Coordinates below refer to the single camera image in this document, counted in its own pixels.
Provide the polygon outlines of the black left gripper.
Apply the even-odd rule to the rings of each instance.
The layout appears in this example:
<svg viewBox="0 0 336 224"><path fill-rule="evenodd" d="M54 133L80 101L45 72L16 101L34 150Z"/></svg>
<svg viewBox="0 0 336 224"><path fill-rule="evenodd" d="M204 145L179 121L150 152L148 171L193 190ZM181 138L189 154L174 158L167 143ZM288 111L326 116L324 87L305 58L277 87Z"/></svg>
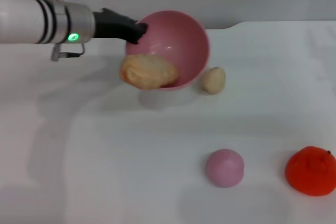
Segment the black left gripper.
<svg viewBox="0 0 336 224"><path fill-rule="evenodd" d="M107 8L93 12L95 31L93 38L122 39L133 45L146 33L148 25L118 14Z"/></svg>

